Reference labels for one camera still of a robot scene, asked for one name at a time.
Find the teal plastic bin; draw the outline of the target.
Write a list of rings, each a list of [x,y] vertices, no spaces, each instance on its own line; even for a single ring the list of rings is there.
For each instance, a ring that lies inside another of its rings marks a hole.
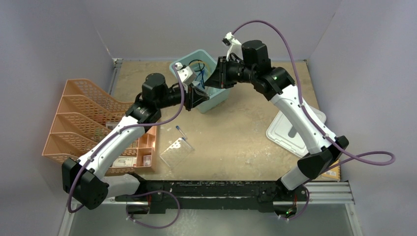
[[[176,62],[180,62],[180,63],[188,66],[192,61],[195,61],[195,60],[200,60],[200,61],[206,62],[210,66],[210,71],[209,71],[210,74],[212,74],[212,72],[214,71],[214,69],[216,67],[216,64],[217,64],[217,60],[215,60],[212,56],[210,56],[205,50],[198,49],[198,50],[196,50],[196,51],[194,51],[190,54],[187,54],[186,56],[183,56],[183,57],[171,62],[171,64],[169,65],[169,70],[175,76],[175,70],[172,68],[172,66]],[[199,86],[200,76],[197,75],[197,77],[198,78],[196,78],[195,81],[197,82],[198,88],[201,89],[201,87]],[[218,89],[218,88],[212,88],[212,87],[205,86],[204,91],[209,95],[209,100],[201,103],[199,106],[196,107],[199,110],[199,112],[202,113],[202,114],[206,113],[207,111],[211,110],[212,108],[214,108],[215,106],[217,106],[221,102],[228,99],[231,89],[230,88],[228,88],[228,89]]]

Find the amber rubber tubing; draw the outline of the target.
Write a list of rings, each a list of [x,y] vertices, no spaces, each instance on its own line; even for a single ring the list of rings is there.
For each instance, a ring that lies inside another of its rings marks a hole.
[[[201,70],[210,71],[210,66],[206,62],[200,60],[192,61],[189,66],[194,70],[196,75],[198,75]]]

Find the blue safety glasses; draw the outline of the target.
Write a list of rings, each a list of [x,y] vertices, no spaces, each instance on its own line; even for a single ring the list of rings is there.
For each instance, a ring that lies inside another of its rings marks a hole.
[[[205,89],[205,81],[210,76],[210,73],[207,72],[206,70],[201,70],[198,75],[200,76],[199,86],[202,89]]]

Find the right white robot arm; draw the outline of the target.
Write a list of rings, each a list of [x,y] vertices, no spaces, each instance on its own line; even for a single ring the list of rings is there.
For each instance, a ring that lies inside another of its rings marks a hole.
[[[266,44],[260,40],[240,43],[224,38],[222,41],[228,46],[228,52],[218,58],[205,86],[228,89],[237,83],[252,84],[285,115],[306,145],[308,154],[277,181],[277,196],[288,200],[297,187],[315,179],[337,161],[349,141],[345,136],[338,137],[330,131],[301,100],[299,88],[288,71],[271,65]]]

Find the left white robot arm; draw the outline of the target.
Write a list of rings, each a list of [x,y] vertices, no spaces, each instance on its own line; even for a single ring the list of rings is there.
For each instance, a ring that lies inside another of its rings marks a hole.
[[[124,174],[106,178],[105,174],[128,146],[150,128],[173,121],[182,108],[190,111],[209,100],[198,86],[195,72],[181,69],[176,77],[177,83],[169,87],[161,73],[147,75],[142,91],[117,126],[77,160],[64,161],[61,173],[64,191],[68,193],[68,212],[75,213],[82,207],[95,209],[108,197],[128,195],[134,201],[145,198],[147,188],[138,177]]]

